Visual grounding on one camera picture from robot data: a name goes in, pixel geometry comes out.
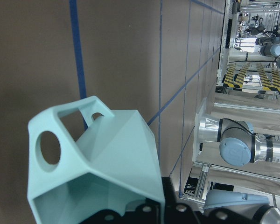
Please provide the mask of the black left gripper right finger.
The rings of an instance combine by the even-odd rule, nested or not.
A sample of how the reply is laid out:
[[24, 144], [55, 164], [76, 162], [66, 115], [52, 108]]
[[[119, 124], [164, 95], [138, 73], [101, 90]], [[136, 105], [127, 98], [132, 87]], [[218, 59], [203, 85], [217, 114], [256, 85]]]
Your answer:
[[197, 212], [198, 205], [188, 199], [180, 198], [174, 190], [170, 177], [162, 177], [165, 208], [163, 215], [164, 224], [200, 224]]

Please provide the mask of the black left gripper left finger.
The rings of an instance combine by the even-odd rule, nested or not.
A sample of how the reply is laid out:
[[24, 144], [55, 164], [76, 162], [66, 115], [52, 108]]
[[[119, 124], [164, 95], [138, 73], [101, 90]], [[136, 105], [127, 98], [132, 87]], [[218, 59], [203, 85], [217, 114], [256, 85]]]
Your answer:
[[123, 215], [111, 209], [100, 210], [86, 218], [83, 224], [159, 224], [161, 204], [146, 198], [128, 203]]

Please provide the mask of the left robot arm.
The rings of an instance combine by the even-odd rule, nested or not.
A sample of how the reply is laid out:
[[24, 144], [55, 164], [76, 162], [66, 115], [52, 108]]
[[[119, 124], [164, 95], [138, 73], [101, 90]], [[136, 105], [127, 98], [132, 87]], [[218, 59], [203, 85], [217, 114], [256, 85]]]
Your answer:
[[211, 190], [203, 211], [196, 204], [178, 198], [171, 179], [162, 178], [165, 209], [146, 200], [123, 216], [113, 210], [101, 210], [83, 220], [84, 224], [280, 224], [280, 209], [257, 203], [258, 195]]

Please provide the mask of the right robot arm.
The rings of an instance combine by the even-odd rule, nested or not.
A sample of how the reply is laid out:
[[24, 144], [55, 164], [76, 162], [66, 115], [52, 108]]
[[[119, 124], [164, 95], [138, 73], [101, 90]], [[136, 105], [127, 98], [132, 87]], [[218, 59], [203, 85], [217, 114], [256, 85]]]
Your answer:
[[249, 122], [204, 114], [198, 119], [197, 127], [198, 155], [205, 143], [218, 142], [221, 158], [230, 165], [240, 167], [258, 161], [280, 163], [280, 141], [260, 139]]

